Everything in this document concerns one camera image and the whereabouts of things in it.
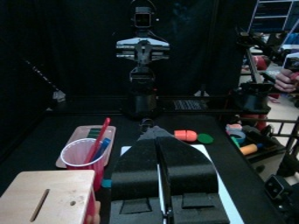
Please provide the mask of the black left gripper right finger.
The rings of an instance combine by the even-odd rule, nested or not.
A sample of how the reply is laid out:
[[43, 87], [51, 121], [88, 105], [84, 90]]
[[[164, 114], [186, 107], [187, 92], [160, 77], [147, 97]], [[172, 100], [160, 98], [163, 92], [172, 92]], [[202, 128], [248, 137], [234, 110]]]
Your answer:
[[155, 152], [168, 224], [230, 224], [218, 173], [204, 154], [159, 127]]

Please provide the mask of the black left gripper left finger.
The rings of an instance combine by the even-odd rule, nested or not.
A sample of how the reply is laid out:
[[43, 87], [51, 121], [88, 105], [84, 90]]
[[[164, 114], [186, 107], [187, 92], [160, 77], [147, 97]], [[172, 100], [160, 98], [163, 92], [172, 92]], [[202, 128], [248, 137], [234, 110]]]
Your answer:
[[155, 140], [164, 131], [154, 126], [116, 161], [111, 180], [108, 224], [163, 224]]

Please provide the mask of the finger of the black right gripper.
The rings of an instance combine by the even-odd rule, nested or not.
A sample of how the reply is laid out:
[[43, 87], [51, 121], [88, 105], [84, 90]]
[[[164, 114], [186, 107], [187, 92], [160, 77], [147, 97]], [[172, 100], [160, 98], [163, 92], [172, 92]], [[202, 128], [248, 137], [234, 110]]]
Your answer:
[[148, 65], [151, 62], [151, 51], [152, 51], [152, 45], [147, 41], [144, 44], [144, 64]]
[[135, 50], [136, 50], [136, 61], [138, 64], [143, 65], [144, 64], [144, 52], [143, 52], [143, 46], [144, 46], [144, 42], [143, 40], [138, 42], [138, 44], [135, 45]]

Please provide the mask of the person's hand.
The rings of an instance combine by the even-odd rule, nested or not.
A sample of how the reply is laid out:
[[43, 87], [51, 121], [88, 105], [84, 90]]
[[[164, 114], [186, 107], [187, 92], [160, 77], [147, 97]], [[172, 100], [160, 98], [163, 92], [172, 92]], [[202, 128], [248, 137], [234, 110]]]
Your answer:
[[275, 76], [275, 88], [287, 93], [294, 92], [299, 88], [299, 72], [282, 69]]

